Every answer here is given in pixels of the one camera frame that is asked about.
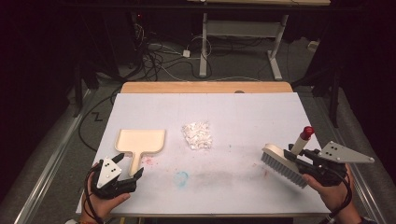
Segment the white-framed desk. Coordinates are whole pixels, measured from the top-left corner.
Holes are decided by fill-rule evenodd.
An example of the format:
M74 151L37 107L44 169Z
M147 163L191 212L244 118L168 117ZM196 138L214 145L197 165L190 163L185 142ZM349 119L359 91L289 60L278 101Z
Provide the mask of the white-framed desk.
M199 3L201 7L218 7L224 4L226 7L231 5L247 5L248 7L327 7L330 0L189 0ZM283 13L279 21L247 21L237 19L221 20L212 19L207 12L203 13L202 20L202 39L200 53L199 77L208 77L209 62L208 56L211 44L208 40L210 36L237 36L237 37L271 37L275 40L274 46L266 51L266 57L275 80L282 80L283 77L279 70L276 54L280 46L281 39L287 26L289 14Z

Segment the person's left hand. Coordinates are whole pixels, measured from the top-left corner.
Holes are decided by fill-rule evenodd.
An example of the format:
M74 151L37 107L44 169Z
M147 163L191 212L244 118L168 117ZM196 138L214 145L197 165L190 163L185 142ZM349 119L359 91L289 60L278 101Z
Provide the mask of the person's left hand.
M123 193L116 198L111 200L104 200L98 198L91 191L92 182L92 171L89 171L90 176L84 180L84 192L81 197L81 215L85 217L99 217L102 220L109 217L110 212L119 206L120 204L127 201L130 197L130 193Z

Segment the aluminium floor rail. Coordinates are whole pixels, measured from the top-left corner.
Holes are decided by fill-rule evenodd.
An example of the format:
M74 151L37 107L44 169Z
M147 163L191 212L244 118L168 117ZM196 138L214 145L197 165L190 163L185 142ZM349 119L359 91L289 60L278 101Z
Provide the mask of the aluminium floor rail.
M12 224L32 223L64 160L70 139L95 94L96 90L85 90L82 93L82 108L77 107L77 104L70 105L24 165L13 187L15 192L9 193L12 199L21 199L18 214L11 219Z
M350 165L355 179L354 203L366 217L375 220L378 224L388 224L387 204L382 203L381 199L387 193L392 193L393 183L363 133L347 98L344 95L338 97L337 127L332 124L329 117L330 100L315 97L314 101L316 107L309 118L316 127L317 139L321 146L333 140L375 159L372 164L355 163Z

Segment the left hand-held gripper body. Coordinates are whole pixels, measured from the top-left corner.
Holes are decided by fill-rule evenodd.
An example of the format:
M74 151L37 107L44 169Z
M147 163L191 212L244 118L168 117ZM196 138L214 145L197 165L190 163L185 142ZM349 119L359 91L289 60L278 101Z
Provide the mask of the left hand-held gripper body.
M91 191L101 199L110 200L123 193L135 192L136 178L119 181L121 168L109 158L100 160L94 169Z

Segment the white table cover sheet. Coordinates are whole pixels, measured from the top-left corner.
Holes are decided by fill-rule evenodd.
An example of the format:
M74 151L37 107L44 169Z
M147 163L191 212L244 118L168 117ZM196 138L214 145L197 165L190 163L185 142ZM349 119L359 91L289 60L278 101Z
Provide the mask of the white table cover sheet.
M182 127L207 122L210 149L189 148ZM121 93L95 158L116 155L119 131L165 130L163 150L143 159L144 173L116 216L297 216L325 214L300 188L261 160L265 144L285 148L309 120L295 93Z

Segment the black stand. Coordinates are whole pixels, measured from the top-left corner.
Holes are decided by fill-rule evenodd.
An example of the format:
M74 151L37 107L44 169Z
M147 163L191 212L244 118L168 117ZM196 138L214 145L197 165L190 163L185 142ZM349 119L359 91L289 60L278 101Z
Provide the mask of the black stand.
M341 65L329 63L320 68L317 72L305 75L291 83L293 89L299 86L312 86L312 94L314 97L323 97L326 94L330 96L329 119L334 128L338 127L337 108L341 70Z
M97 90L99 88L94 63L91 61L80 62L74 67L75 118L83 107L82 82L85 82L89 90Z

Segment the cream brush with red-tipped handle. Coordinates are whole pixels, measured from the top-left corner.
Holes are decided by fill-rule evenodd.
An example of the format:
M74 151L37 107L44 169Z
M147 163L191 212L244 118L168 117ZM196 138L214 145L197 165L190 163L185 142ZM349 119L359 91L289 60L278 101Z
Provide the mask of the cream brush with red-tipped handle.
M311 126L304 127L294 144L305 144L309 142L315 131ZM286 177L291 183L305 188L306 182L302 178L299 169L284 157L284 149L273 144L266 144L262 149L262 161L280 175Z

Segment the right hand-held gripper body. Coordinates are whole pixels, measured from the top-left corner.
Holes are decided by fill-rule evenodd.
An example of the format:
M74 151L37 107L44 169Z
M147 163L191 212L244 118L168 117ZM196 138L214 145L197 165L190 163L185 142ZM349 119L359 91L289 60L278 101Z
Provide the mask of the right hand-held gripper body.
M338 186L347 175L347 163L374 163L373 157L361 154L333 141L323 149L304 149L303 155L312 162L297 160L301 174L313 176L324 187Z

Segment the person's right hand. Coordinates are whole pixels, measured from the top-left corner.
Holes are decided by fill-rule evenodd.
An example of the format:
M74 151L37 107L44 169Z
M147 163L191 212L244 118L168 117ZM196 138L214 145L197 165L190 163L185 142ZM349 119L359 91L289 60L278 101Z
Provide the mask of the person's right hand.
M350 173L350 169L348 165L346 166L346 168L347 168L346 182L349 184L349 186L352 189L352 198L353 198L354 178ZM306 181L308 186L310 186L312 189L318 192L321 200L324 202L324 204L330 211L334 212L335 209L341 208L342 203L344 202L344 199L347 196L347 187L345 186L345 184L342 183L338 186L323 187L311 175L304 174L303 179ZM353 209L356 210L356 206L353 204L353 201L351 201L349 205L347 205L344 209L342 209L339 212L339 215L341 215L341 213L352 213L351 211Z

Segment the cream plastic dustpan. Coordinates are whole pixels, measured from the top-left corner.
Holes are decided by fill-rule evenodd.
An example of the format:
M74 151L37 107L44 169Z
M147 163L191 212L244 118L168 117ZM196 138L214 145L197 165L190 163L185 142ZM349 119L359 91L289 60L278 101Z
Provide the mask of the cream plastic dustpan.
M155 154L163 149L165 130L120 130L115 142L118 152L130 155L129 176L133 176L140 167L141 158Z

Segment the pile of white paper scraps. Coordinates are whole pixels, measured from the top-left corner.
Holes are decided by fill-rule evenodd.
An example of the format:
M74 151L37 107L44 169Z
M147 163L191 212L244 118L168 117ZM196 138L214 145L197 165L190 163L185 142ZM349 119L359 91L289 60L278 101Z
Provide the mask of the pile of white paper scraps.
M193 122L182 127L184 138L192 150L210 149L212 136L207 122Z

